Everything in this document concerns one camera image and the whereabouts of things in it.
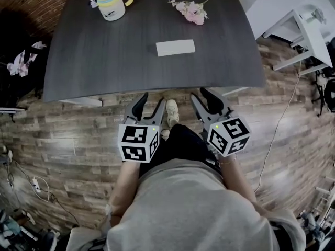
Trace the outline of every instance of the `white cable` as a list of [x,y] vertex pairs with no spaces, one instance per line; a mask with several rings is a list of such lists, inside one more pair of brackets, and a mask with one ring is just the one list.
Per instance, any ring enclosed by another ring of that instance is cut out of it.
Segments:
[[47,194],[48,194],[48,200],[45,200],[45,199],[39,197],[39,195],[38,195],[38,194],[36,193],[36,191],[35,191],[35,187],[32,186],[32,190],[34,191],[34,193],[36,194],[36,196],[37,196],[38,198],[40,198],[40,199],[43,200],[44,202],[49,202],[49,192],[50,192],[50,188],[49,188],[48,183],[46,182],[46,180],[45,180],[44,178],[41,178],[41,177],[39,177],[39,176],[34,176],[34,177],[33,177],[33,179],[36,179],[36,178],[40,178],[40,179],[42,179],[42,180],[47,184],[47,187],[48,187],[48,191],[47,191]]
[[22,168],[22,166],[21,166],[17,161],[15,161],[15,160],[13,160],[13,161],[15,162],[16,165],[18,165],[18,166],[20,167],[20,170],[26,175],[26,178],[27,178],[27,180],[28,180],[28,182],[29,182],[29,184],[30,184],[30,186],[31,186],[31,188],[32,188],[32,191],[36,194],[36,196],[37,196],[38,198],[40,198],[41,200],[43,200],[44,202],[49,202],[49,192],[50,192],[50,188],[49,188],[49,185],[48,185],[48,183],[46,182],[46,180],[45,180],[44,178],[39,177],[39,176],[34,176],[34,177],[33,177],[33,179],[36,179],[36,177],[38,177],[38,178],[44,180],[44,182],[47,184],[47,187],[48,187],[48,191],[46,192],[46,193],[48,194],[48,199],[47,199],[47,200],[41,198],[41,197],[36,193],[35,186],[34,186],[33,184],[31,184],[31,182],[29,181],[29,177],[28,177],[27,173],[24,171],[24,169]]
[[291,103],[291,101],[292,101],[292,99],[293,99],[295,90],[296,90],[297,85],[298,85],[299,80],[300,80],[300,75],[299,75],[299,73],[300,73],[301,67],[302,67],[302,61],[300,61],[300,65],[299,65],[298,81],[297,81],[297,83],[296,83],[295,86],[294,86],[294,89],[293,89],[293,92],[292,92],[292,96],[291,96],[291,98],[290,98],[289,101],[288,101],[288,104],[287,104],[286,109],[284,110],[282,116],[279,118],[278,124],[277,124],[276,129],[275,129],[274,134],[273,134],[273,139],[272,139],[272,141],[271,141],[271,143],[270,143],[269,150],[268,150],[267,155],[266,155],[265,160],[264,160],[264,165],[263,165],[262,171],[261,171],[261,173],[260,173],[260,182],[259,182],[258,187],[257,187],[257,189],[255,190],[255,192],[257,192],[258,189],[259,189],[259,188],[261,187],[261,185],[262,185],[262,175],[263,175],[263,172],[264,172],[264,170],[265,170],[266,160],[267,160],[267,157],[268,157],[269,154],[270,154],[271,147],[272,147],[272,143],[274,142],[274,139],[275,139],[275,137],[276,137],[277,130],[278,130],[278,127],[279,127],[279,123],[280,123],[281,120],[283,119],[283,116],[284,116],[285,112],[287,111],[287,109],[289,108],[289,104]]

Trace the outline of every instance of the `table leg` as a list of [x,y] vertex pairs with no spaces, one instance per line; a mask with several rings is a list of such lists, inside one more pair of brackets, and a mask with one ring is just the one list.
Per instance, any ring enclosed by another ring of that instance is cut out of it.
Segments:
[[3,107],[0,107],[0,111],[25,111],[25,109],[22,109],[22,108],[3,108]]
[[327,194],[327,195],[330,194],[330,191],[329,191],[329,190],[325,190],[325,189],[322,189],[322,188],[319,188],[319,187],[316,187],[315,189],[316,189],[317,191],[321,191],[321,192],[323,192],[323,193],[325,193],[325,194]]
[[60,100],[61,102],[68,102],[73,104],[82,104],[89,106],[102,107],[103,102],[101,100],[93,99],[93,98],[73,98],[73,99],[65,99]]
[[332,182],[335,182],[335,178],[330,178],[330,177],[325,177],[326,180],[329,180],[329,181],[332,181]]
[[267,30],[264,34],[263,37],[264,38],[268,38],[271,34],[273,34],[273,32],[280,27],[281,25],[283,25],[285,22],[287,22],[290,18],[293,17],[293,10],[290,11],[289,13],[286,14],[285,17],[283,17],[280,21],[278,21],[275,25],[273,25],[269,30]]
[[297,45],[302,44],[303,41],[305,41],[304,37],[300,36],[298,39],[294,40],[289,46],[291,48],[296,47]]
[[229,94],[233,94],[242,90],[247,89],[248,87],[211,87],[210,89],[214,90],[215,92],[221,94],[222,96],[227,96]]
[[16,111],[0,110],[0,113],[16,113]]
[[293,57],[293,58],[291,58],[289,60],[283,61],[283,62],[281,62],[281,63],[273,66],[272,69],[274,71],[277,71],[277,70],[279,70],[281,68],[284,68],[286,66],[289,66],[289,65],[291,65],[293,63],[296,63],[298,61],[302,61],[302,60],[304,60],[306,58],[309,58],[310,56],[312,56],[312,52],[311,51],[306,51],[305,53],[302,53],[302,54],[300,54],[298,56],[295,56],[295,57]]
[[315,71],[318,71],[320,69],[327,68],[327,67],[329,67],[329,66],[323,63],[321,65],[314,66],[312,68],[306,69],[306,70],[300,72],[299,75],[302,76],[302,75],[305,75],[305,74],[308,74],[308,73],[312,73],[312,72],[315,72]]

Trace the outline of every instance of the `pink flower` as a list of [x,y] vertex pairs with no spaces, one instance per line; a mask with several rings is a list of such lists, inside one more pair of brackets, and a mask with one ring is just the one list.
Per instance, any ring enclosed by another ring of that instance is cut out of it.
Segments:
[[196,13],[198,9],[199,9],[198,4],[195,4],[194,2],[191,2],[189,6],[187,7],[187,10],[192,13]]
[[202,25],[202,24],[204,24],[204,22],[205,22],[205,16],[204,16],[204,14],[201,13],[199,15],[195,15],[194,18],[193,18],[193,22],[196,25]]
[[176,9],[180,12],[184,11],[186,8],[185,8],[185,3],[184,2],[179,2],[177,3],[176,5]]
[[169,3],[171,3],[172,6],[175,6],[188,21],[194,22],[196,25],[202,25],[204,24],[205,19],[208,19],[206,11],[204,11],[204,4],[208,1],[209,0],[206,0],[200,4],[196,4],[194,1],[176,2],[175,0],[171,0]]
[[195,15],[189,11],[187,11],[187,13],[184,16],[190,22],[194,22],[195,20]]

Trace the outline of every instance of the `white box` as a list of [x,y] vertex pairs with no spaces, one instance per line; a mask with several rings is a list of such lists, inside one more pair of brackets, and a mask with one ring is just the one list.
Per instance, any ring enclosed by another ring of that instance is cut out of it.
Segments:
[[194,53],[193,40],[176,40],[156,43],[158,56]]
[[118,147],[123,161],[149,163],[160,140],[158,125],[120,124]]
[[222,156],[242,151],[250,138],[251,130],[242,117],[213,123],[209,127],[207,142]]

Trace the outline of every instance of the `gray shirt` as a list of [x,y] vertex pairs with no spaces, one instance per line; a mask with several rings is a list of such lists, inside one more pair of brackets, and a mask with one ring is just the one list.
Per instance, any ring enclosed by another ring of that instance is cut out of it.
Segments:
[[133,204],[108,231],[105,249],[279,251],[269,221],[285,229],[293,250],[305,250],[305,234],[292,211],[260,216],[205,164],[174,159],[140,179]]

